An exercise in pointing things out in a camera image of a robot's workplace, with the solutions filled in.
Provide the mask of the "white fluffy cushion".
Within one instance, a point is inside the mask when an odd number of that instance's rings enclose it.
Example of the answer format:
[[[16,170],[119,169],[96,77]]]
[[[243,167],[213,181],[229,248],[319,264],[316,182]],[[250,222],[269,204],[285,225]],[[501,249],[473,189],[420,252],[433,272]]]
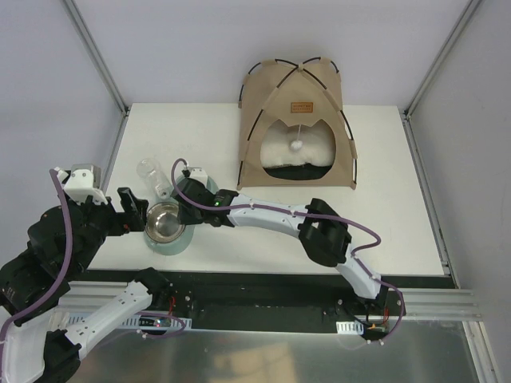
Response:
[[[300,166],[331,166],[335,159],[335,136],[323,120],[312,126],[272,124],[264,135],[260,160],[264,168]]]

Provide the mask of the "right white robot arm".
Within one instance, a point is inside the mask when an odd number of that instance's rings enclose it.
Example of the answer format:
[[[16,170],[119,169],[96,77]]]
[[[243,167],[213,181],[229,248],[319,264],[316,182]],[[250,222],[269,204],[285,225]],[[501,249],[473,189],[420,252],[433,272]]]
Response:
[[[379,273],[357,255],[377,247],[381,237],[370,228],[345,219],[322,199],[305,205],[285,205],[254,199],[237,191],[213,193],[190,177],[173,183],[184,225],[256,227],[289,235],[300,241],[307,257],[323,267],[335,268],[351,285],[367,314],[378,314],[388,304],[388,288]]]

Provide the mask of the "stainless steel bowl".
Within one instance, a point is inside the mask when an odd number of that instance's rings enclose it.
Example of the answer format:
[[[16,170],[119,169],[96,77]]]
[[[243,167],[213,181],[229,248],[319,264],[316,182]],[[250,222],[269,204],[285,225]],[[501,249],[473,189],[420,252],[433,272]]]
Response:
[[[179,221],[179,206],[172,202],[156,203],[147,212],[145,234],[155,243],[171,243],[184,233]]]

